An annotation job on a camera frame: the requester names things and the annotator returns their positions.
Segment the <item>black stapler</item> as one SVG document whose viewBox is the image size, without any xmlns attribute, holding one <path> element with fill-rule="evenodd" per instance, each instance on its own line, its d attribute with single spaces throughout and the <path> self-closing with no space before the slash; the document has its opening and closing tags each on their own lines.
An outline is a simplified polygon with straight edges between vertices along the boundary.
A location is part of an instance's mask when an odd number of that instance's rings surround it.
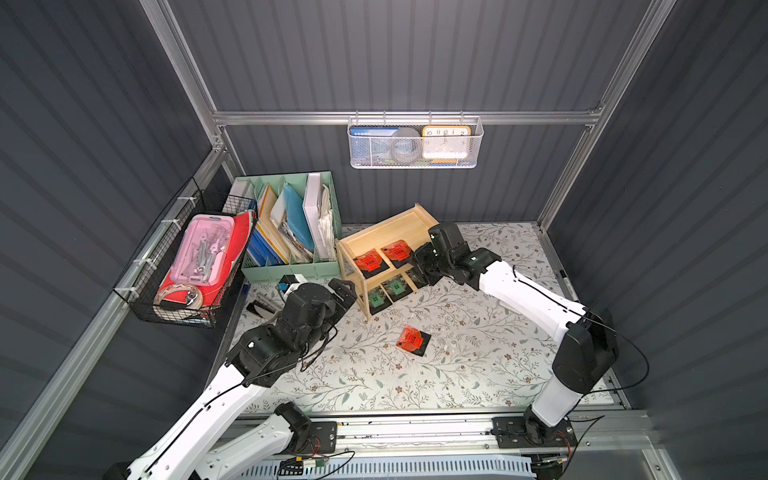
<svg viewBox="0 0 768 480">
<path fill-rule="evenodd" d="M 245 312 L 255 319 L 271 322 L 275 320 L 281 309 L 269 302 L 256 299 L 246 305 Z"/>
</svg>

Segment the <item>clear tape roll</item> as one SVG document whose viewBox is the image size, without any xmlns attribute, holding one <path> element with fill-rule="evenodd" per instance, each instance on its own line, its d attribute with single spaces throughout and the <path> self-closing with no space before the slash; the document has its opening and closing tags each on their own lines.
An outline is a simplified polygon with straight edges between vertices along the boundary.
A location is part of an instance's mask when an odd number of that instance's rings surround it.
<svg viewBox="0 0 768 480">
<path fill-rule="evenodd" d="M 203 305 L 201 290 L 192 284 L 171 284 L 161 288 L 154 298 L 154 305 L 163 308 L 197 310 Z"/>
</svg>

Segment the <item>green tea bag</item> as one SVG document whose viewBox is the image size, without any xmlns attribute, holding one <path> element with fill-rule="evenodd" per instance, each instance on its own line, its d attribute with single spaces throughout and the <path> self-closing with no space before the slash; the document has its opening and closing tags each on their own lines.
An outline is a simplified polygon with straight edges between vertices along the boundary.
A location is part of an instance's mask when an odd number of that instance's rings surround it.
<svg viewBox="0 0 768 480">
<path fill-rule="evenodd" d="M 369 290 L 367 297 L 371 315 L 375 315 L 392 305 L 392 301 L 381 286 Z"/>
<path fill-rule="evenodd" d="M 411 269 L 406 272 L 408 277 L 410 278 L 411 282 L 415 285 L 417 289 L 424 288 L 428 285 L 428 282 L 426 281 L 425 277 L 419 273 L 417 270 Z"/>
<path fill-rule="evenodd" d="M 402 300 L 413 293 L 412 287 L 402 275 L 384 281 L 382 287 L 393 302 Z"/>
</svg>

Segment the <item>wooden two-tier shelf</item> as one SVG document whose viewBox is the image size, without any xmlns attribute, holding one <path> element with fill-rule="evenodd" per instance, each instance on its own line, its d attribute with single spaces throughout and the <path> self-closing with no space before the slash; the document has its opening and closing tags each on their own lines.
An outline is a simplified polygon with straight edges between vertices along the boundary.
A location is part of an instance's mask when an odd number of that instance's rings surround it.
<svg viewBox="0 0 768 480">
<path fill-rule="evenodd" d="M 344 279 L 355 285 L 357 302 L 367 318 L 428 285 L 412 261 L 429 242 L 437 220 L 421 205 L 336 242 Z"/>
</svg>

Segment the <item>yellow white clock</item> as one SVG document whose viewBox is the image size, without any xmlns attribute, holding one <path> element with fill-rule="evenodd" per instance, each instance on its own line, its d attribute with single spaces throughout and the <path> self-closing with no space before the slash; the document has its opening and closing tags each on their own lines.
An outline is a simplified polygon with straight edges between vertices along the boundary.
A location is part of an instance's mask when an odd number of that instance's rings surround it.
<svg viewBox="0 0 768 480">
<path fill-rule="evenodd" d="M 422 155 L 430 161 L 465 160 L 472 129 L 466 125 L 428 125 L 422 129 Z"/>
</svg>

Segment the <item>grey tape roll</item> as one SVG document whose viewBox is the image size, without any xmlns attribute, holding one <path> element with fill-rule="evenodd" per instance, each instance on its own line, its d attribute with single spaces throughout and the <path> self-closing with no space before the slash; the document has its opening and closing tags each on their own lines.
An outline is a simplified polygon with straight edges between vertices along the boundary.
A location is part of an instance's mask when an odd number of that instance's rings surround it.
<svg viewBox="0 0 768 480">
<path fill-rule="evenodd" d="M 390 153 L 398 164 L 411 165 L 422 156 L 422 141 L 419 132 L 410 127 L 400 127 L 392 135 Z"/>
</svg>

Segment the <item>black marker pen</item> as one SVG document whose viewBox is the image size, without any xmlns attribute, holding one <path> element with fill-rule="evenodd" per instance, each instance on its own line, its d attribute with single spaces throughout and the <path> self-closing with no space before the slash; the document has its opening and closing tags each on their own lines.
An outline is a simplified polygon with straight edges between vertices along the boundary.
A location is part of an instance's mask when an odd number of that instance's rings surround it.
<svg viewBox="0 0 768 480">
<path fill-rule="evenodd" d="M 569 278 L 568 278 L 568 275 L 567 275 L 566 271 L 565 271 L 564 269 L 560 269 L 560 272 L 559 272 L 559 273 L 560 273 L 560 276 L 561 276 L 561 278 L 562 278 L 562 280 L 563 280 L 564 284 L 568 285 L 568 286 L 569 286 L 569 288 L 570 288 L 570 286 L 571 286 L 571 282 L 570 282 L 570 280 L 569 280 Z"/>
</svg>

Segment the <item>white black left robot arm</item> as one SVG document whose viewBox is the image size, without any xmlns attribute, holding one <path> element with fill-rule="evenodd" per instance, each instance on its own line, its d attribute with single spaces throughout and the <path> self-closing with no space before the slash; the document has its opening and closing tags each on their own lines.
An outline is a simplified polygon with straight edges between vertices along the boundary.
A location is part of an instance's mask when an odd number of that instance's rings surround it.
<svg viewBox="0 0 768 480">
<path fill-rule="evenodd" d="M 292 402 L 279 405 L 248 433 L 216 444 L 282 375 L 323 352 L 357 301 L 349 280 L 320 284 L 287 275 L 279 285 L 285 290 L 284 304 L 272 320 L 239 338 L 209 385 L 165 435 L 135 460 L 112 465 L 105 478 L 231 479 L 269 456 L 309 446 L 312 422 Z"/>
</svg>

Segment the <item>red tea bag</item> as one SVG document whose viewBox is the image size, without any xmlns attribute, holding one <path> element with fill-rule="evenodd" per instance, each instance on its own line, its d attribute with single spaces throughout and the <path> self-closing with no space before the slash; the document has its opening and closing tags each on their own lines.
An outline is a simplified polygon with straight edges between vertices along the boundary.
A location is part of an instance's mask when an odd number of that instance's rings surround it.
<svg viewBox="0 0 768 480">
<path fill-rule="evenodd" d="M 412 257 L 412 249 L 405 240 L 397 240 L 380 248 L 384 256 L 395 268 L 408 265 Z"/>
<path fill-rule="evenodd" d="M 406 325 L 396 342 L 396 346 L 413 355 L 423 357 L 430 340 L 430 334 Z"/>
<path fill-rule="evenodd" d="M 365 279 L 372 278 L 389 268 L 389 265 L 376 249 L 371 249 L 355 257 L 354 263 Z"/>
</svg>

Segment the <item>pink plastic case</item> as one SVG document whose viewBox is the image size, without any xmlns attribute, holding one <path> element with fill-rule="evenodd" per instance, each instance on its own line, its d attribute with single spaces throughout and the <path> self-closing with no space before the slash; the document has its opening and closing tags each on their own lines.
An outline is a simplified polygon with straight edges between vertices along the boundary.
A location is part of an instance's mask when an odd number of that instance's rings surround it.
<svg viewBox="0 0 768 480">
<path fill-rule="evenodd" d="M 204 287 L 217 284 L 234 227 L 234 219 L 229 216 L 194 216 L 170 268 L 170 279 L 176 284 Z"/>
</svg>

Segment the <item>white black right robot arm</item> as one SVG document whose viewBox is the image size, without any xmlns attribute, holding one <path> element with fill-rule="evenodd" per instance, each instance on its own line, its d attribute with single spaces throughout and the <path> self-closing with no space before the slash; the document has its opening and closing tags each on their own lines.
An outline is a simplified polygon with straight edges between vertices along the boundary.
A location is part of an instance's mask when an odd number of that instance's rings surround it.
<svg viewBox="0 0 768 480">
<path fill-rule="evenodd" d="M 467 285 L 522 314 L 555 343 L 552 376 L 523 415 L 529 443 L 553 440 L 568 425 L 572 410 L 618 359 L 612 321 L 549 291 L 496 253 L 471 250 L 454 223 L 432 226 L 428 236 L 411 263 L 429 285 L 443 278 Z"/>
</svg>

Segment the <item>green file organizer box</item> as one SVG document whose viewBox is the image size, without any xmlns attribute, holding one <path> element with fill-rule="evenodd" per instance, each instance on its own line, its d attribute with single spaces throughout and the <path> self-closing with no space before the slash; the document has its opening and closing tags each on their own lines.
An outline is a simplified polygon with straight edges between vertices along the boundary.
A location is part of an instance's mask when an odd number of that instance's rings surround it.
<svg viewBox="0 0 768 480">
<path fill-rule="evenodd" d="M 341 219 L 328 171 L 238 177 L 227 206 L 255 213 L 241 270 L 252 284 L 336 277 Z"/>
</svg>

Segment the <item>blue box in wall basket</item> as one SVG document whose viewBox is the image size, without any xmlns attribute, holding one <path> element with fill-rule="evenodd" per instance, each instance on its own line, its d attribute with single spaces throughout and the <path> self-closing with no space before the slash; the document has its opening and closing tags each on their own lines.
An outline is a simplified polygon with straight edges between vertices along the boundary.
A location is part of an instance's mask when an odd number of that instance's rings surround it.
<svg viewBox="0 0 768 480">
<path fill-rule="evenodd" d="M 373 168 L 393 160 L 392 138 L 397 127 L 351 126 L 348 129 L 353 168 Z"/>
</svg>

